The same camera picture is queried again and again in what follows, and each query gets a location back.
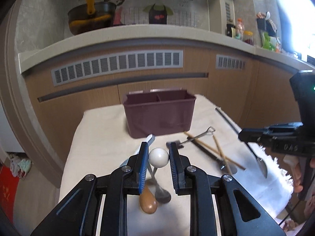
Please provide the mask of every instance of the doorframe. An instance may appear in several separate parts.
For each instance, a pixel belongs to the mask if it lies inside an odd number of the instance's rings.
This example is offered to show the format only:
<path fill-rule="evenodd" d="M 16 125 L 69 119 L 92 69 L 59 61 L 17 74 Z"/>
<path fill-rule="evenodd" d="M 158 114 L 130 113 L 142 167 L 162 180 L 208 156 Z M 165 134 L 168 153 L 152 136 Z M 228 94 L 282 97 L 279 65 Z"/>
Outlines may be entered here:
<path fill-rule="evenodd" d="M 10 127 L 37 169 L 57 188 L 63 170 L 36 133 L 19 89 L 15 67 L 15 30 L 22 0 L 16 0 L 0 25 L 0 100 Z"/>

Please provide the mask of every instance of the table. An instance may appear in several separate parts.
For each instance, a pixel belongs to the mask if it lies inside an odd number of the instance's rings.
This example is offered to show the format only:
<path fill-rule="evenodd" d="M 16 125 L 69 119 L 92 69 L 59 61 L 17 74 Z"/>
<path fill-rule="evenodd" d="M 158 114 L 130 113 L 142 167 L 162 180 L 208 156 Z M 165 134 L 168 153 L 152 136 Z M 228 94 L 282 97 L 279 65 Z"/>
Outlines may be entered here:
<path fill-rule="evenodd" d="M 201 95 L 196 95 L 196 97 L 189 132 L 192 135 L 198 135 L 209 126 L 213 126 L 225 155 L 246 168 L 244 171 L 238 169 L 238 172 L 233 175 L 234 178 L 275 218 L 284 209 L 293 192 L 290 176 L 285 176 L 286 171 L 278 168 L 278 164 L 267 156 L 262 148 L 257 144 L 250 144 L 256 154 L 267 163 L 268 177 L 265 179 L 254 156 L 215 111 L 216 106 Z M 184 141 L 186 135 L 176 133 L 157 136 L 149 150 L 155 147 L 166 149 L 167 141 L 177 139 Z M 110 174 L 124 160 L 133 155 L 142 140 L 144 139 L 132 139 L 129 136 L 122 105 L 84 112 L 73 137 L 65 165 L 59 200 L 63 199 L 86 174 L 92 173 L 96 176 Z M 211 135 L 203 136 L 201 140 L 215 147 Z M 185 144 L 184 148 L 179 149 L 179 153 L 187 156 L 192 165 L 203 169 L 209 175 L 221 176 L 223 174 L 217 163 L 192 143 Z M 156 179 L 164 189 L 171 193 L 172 200 L 168 204 L 159 205 L 154 214 L 148 215 L 140 209 L 138 196 L 128 196 L 128 235 L 189 235 L 190 197 L 175 194 L 169 165 L 158 169 Z"/>

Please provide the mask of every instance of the small shovel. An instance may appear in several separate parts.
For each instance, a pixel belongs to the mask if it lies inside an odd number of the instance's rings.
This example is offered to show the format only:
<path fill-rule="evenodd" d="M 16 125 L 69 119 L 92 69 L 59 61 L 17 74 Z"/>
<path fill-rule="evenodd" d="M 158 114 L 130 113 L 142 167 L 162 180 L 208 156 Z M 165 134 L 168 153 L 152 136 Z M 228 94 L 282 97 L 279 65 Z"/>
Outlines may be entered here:
<path fill-rule="evenodd" d="M 199 134 L 198 136 L 195 136 L 194 138 L 187 139 L 187 140 L 184 141 L 184 142 L 180 142 L 179 140 L 166 142 L 166 146 L 167 146 L 168 149 L 170 149 L 171 143 L 175 143 L 176 146 L 177 146 L 177 149 L 181 149 L 181 148 L 184 147 L 184 146 L 183 146 L 184 143 L 188 143 L 188 142 L 190 142 L 190 141 L 192 141 L 192 140 L 198 139 L 198 138 L 200 138 L 200 137 L 206 135 L 207 133 L 213 133 L 213 132 L 215 132 L 215 128 L 213 128 L 212 126 L 210 126 L 204 133 L 201 133 L 201 134 Z"/>

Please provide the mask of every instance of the cartoon woman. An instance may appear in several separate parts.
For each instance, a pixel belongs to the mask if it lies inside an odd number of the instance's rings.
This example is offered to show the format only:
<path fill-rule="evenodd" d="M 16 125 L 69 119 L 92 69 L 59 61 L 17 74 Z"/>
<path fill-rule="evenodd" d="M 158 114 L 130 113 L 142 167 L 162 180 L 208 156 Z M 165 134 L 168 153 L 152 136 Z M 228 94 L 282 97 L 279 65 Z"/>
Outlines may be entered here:
<path fill-rule="evenodd" d="M 153 5 L 144 8 L 144 12 L 149 13 L 149 24 L 167 24 L 167 16 L 172 16 L 173 11 L 165 6 L 166 0 L 155 0 Z"/>
<path fill-rule="evenodd" d="M 112 2 L 116 4 L 116 11 L 114 17 L 114 26 L 123 26 L 124 24 L 121 23 L 121 12 L 122 12 L 122 4 L 125 0 L 104 0 L 104 2 Z"/>

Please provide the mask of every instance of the maroon plastic container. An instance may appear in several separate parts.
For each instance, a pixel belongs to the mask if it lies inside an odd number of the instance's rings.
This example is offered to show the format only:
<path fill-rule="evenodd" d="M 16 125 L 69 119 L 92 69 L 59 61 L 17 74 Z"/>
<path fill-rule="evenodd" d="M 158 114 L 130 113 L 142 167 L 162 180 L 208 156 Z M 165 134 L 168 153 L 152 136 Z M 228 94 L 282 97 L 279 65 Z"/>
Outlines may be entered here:
<path fill-rule="evenodd" d="M 127 95 L 123 106 L 133 138 L 188 131 L 196 97 L 187 90 L 158 90 Z"/>

